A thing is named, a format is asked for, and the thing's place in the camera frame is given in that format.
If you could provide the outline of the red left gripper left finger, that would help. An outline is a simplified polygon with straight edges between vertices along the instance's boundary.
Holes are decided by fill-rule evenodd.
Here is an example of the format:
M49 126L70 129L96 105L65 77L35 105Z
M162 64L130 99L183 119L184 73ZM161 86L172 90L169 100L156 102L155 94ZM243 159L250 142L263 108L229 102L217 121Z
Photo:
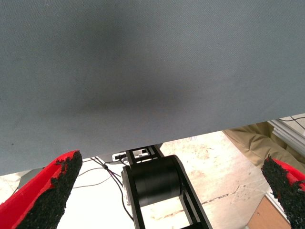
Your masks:
M62 154L0 206L2 229L55 229L82 166L80 151Z

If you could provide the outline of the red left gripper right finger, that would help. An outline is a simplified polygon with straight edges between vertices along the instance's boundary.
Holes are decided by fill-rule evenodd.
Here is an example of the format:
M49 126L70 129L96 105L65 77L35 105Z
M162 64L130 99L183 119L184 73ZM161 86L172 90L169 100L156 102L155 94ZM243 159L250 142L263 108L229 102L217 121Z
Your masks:
M305 175L293 166L268 156L261 168L273 196L279 201L291 228L305 227Z

